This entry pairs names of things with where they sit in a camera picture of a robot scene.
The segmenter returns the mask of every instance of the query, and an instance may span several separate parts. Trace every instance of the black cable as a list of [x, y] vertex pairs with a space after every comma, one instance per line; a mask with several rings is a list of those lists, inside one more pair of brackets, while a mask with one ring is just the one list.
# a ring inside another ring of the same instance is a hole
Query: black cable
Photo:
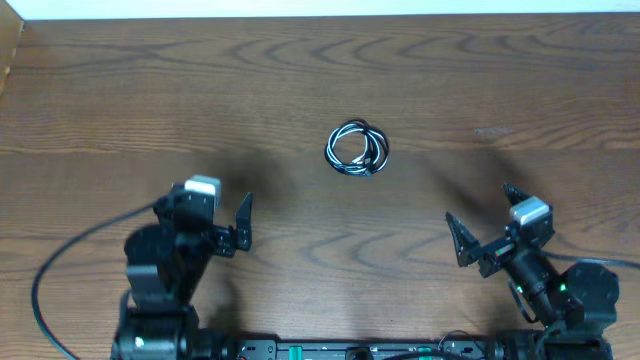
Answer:
[[40, 281], [42, 280], [42, 277], [47, 272], [47, 270], [49, 270], [49, 268], [51, 267], [51, 264], [53, 264], [53, 261], [55, 259], [57, 259], [60, 255], [62, 255], [65, 251], [67, 251], [73, 245], [77, 244], [78, 242], [80, 242], [81, 240], [85, 239], [87, 236], [93, 234], [96, 231], [102, 230], [102, 229], [104, 229], [106, 227], [109, 227], [111, 225], [119, 223], [119, 222], [121, 222], [123, 220], [127, 220], [127, 219], [129, 219], [131, 217], [134, 217], [134, 216], [136, 216], [136, 215], [138, 215], [138, 214], [140, 214], [142, 212], [145, 212], [145, 211], [151, 209], [153, 207], [153, 205], [155, 205], [155, 203], [146, 205], [146, 206], [141, 207], [141, 208], [139, 208], [137, 210], [133, 210], [133, 211], [127, 213], [127, 214], [120, 215], [120, 216], [115, 217], [115, 218], [113, 218], [111, 220], [107, 220], [107, 221], [105, 221], [103, 223], [100, 223], [98, 225], [95, 225], [95, 226], [89, 228], [88, 230], [85, 230], [83, 233], [71, 238], [64, 245], [62, 245], [58, 250], [56, 250], [47, 259], [47, 261], [44, 262], [44, 264], [40, 267], [40, 269], [36, 273], [36, 276], [33, 279], [33, 285], [31, 286], [31, 307], [33, 308], [33, 316], [36, 318], [36, 322], [38, 323], [38, 326], [40, 326], [40, 330], [42, 330], [42, 333], [44, 334], [44, 336], [47, 339], [49, 339], [49, 341], [51, 341], [53, 346], [55, 346], [66, 357], [68, 357], [70, 359], [78, 359], [78, 357], [76, 355], [74, 355], [71, 352], [71, 350], [67, 349], [67, 347], [65, 347], [62, 344], [62, 342], [60, 340], [58, 340], [58, 338], [56, 338], [55, 335], [53, 335], [53, 332], [51, 332], [51, 329], [49, 329], [49, 326], [47, 326], [47, 323], [44, 321], [44, 318], [42, 317], [42, 312], [40, 311], [40, 304], [38, 303], [38, 287], [40, 286]]
[[561, 254], [554, 254], [554, 253], [550, 253], [550, 252], [539, 250], [539, 249], [536, 249], [535, 251], [542, 256], [546, 256], [548, 258], [557, 259], [557, 260], [577, 261], [577, 262], [600, 264], [600, 265], [606, 265], [606, 266], [620, 266], [620, 267], [628, 267], [628, 268], [640, 270], [640, 263], [636, 263], [633, 261], [561, 255]]
[[442, 346], [444, 345], [444, 341], [451, 335], [455, 334], [455, 333], [460, 333], [460, 334], [464, 334], [467, 335], [469, 337], [469, 340], [471, 340], [473, 342], [473, 344], [478, 348], [478, 350], [480, 350], [482, 352], [482, 355], [487, 355], [487, 349], [484, 348], [484, 346], [480, 346], [480, 344], [478, 344], [475, 340], [473, 340], [473, 337], [466, 331], [464, 330], [451, 330], [449, 331], [445, 336], [442, 337], [442, 339], [440, 339], [440, 342], [438, 343], [438, 350], [442, 351]]
[[518, 296], [518, 292], [516, 291], [516, 287], [513, 284], [513, 281], [509, 279], [507, 283], [509, 284], [509, 290], [511, 290], [511, 295], [513, 296], [513, 299], [516, 301], [516, 304], [518, 305], [518, 308], [520, 309], [520, 313], [522, 314], [524, 319], [527, 320], [529, 324], [537, 323], [538, 317], [536, 317], [535, 319], [532, 319], [531, 316], [529, 316], [529, 313], [527, 312], [527, 308], [524, 307], [522, 300], [520, 300], [520, 296]]
[[421, 357], [440, 358], [445, 360], [476, 360], [470, 357], [466, 357], [458, 354], [452, 354], [444, 351], [428, 351], [428, 352], [412, 351], [410, 353], [388, 357], [388, 358], [385, 358], [384, 360], [407, 360], [407, 359], [419, 359]]
[[558, 328], [560, 327], [562, 323], [557, 321], [553, 324], [551, 324], [549, 327], [547, 327], [544, 332], [542, 333], [542, 335], [538, 338], [538, 340], [536, 340], [535, 342], [535, 352], [536, 352], [536, 358], [539, 358], [540, 356], [540, 351], [542, 350], [543, 346], [544, 346], [544, 341], [552, 334], [555, 333], [556, 330], [558, 330]]
[[[356, 132], [364, 135], [364, 152], [350, 163], [345, 163], [336, 156], [333, 149], [338, 139]], [[351, 119], [333, 130], [325, 147], [324, 158], [341, 174], [371, 176], [387, 165], [389, 139], [382, 130], [369, 125], [364, 119]]]

